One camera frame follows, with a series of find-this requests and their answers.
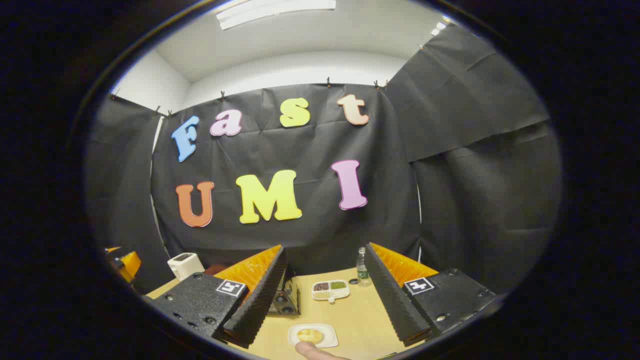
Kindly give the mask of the white toaster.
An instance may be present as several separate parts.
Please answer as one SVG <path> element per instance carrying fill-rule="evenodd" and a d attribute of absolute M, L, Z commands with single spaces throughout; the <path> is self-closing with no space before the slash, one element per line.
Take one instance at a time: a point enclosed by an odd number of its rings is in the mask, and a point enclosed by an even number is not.
<path fill-rule="evenodd" d="M 195 272 L 205 271 L 199 256 L 192 252 L 181 253 L 167 260 L 167 265 L 178 281 L 185 280 Z"/>

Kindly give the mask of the golden bread bun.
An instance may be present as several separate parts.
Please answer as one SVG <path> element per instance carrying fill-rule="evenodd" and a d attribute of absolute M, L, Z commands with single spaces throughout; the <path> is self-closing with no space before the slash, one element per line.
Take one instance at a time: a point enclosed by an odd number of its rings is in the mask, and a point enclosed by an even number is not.
<path fill-rule="evenodd" d="M 321 344 L 325 339 L 325 335 L 317 328 L 302 328 L 297 331 L 296 337 L 300 342 L 309 342 L 314 346 Z"/>

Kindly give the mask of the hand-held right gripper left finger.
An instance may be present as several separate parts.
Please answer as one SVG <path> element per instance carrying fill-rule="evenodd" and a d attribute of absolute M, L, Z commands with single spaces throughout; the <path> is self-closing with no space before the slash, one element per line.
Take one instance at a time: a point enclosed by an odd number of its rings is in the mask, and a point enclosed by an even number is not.
<path fill-rule="evenodd" d="M 190 333 L 247 348 L 265 321 L 287 265 L 278 244 L 215 275 L 194 272 L 146 301 Z"/>

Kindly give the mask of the clear plastic water bottle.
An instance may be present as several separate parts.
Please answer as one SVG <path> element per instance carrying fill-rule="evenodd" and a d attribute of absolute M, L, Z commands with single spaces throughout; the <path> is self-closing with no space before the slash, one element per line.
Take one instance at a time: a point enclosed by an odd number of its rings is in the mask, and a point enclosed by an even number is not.
<path fill-rule="evenodd" d="M 358 284 L 361 287 L 368 287 L 371 285 L 370 273 L 365 264 L 366 248 L 360 247 L 358 249 L 358 255 L 356 258 L 356 271 L 358 276 Z"/>

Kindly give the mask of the black electric oven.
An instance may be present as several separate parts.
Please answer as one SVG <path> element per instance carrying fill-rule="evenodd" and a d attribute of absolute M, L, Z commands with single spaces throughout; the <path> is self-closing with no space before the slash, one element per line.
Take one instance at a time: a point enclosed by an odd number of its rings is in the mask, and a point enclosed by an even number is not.
<path fill-rule="evenodd" d="M 283 272 L 267 315 L 297 317 L 301 315 L 297 274 L 290 267 Z"/>

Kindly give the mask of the white square plate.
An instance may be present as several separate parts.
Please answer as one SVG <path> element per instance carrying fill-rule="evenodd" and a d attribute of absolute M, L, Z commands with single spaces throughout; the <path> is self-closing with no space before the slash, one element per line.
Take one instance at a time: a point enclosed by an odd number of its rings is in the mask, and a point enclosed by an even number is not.
<path fill-rule="evenodd" d="M 324 340 L 322 343 L 316 345 L 318 348 L 337 347 L 339 344 L 338 335 L 332 325 L 326 323 L 307 323 L 291 326 L 287 332 L 288 342 L 295 346 L 300 342 L 297 338 L 297 332 L 302 329 L 318 329 L 324 333 Z"/>

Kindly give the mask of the white divided condiment plate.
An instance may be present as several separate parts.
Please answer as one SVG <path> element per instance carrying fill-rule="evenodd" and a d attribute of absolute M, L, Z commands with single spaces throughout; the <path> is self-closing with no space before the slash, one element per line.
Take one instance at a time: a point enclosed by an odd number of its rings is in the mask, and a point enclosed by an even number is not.
<path fill-rule="evenodd" d="M 310 293 L 313 300 L 334 303 L 337 299 L 350 296 L 351 290 L 347 281 L 336 279 L 313 283 Z"/>

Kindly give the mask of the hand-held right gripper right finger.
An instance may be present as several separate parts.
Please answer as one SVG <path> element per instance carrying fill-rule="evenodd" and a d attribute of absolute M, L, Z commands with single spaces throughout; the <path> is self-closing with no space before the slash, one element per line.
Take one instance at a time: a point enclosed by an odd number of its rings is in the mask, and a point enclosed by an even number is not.
<path fill-rule="evenodd" d="M 497 298 L 459 269 L 432 269 L 375 243 L 365 268 L 398 339 L 405 346 L 440 337 L 480 314 Z"/>

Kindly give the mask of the long ceiling light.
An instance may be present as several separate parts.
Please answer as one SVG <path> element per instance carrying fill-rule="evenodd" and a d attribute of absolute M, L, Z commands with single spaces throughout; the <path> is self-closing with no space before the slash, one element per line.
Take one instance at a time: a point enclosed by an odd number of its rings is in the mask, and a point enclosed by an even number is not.
<path fill-rule="evenodd" d="M 336 0 L 231 0 L 214 9 L 222 30 L 281 14 L 334 10 Z"/>

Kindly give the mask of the black backdrop cloth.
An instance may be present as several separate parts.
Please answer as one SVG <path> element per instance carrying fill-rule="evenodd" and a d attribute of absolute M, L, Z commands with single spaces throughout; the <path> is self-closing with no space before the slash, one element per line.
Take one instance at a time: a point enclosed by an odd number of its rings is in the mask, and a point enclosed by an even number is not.
<path fill-rule="evenodd" d="M 281 245 L 299 275 L 372 242 L 502 294 L 551 238 L 562 164 L 550 114 L 486 39 L 450 25 L 384 89 L 254 89 L 160 118 L 106 100 L 85 158 L 97 246 L 137 252 L 138 288 L 185 252 L 231 265 Z"/>

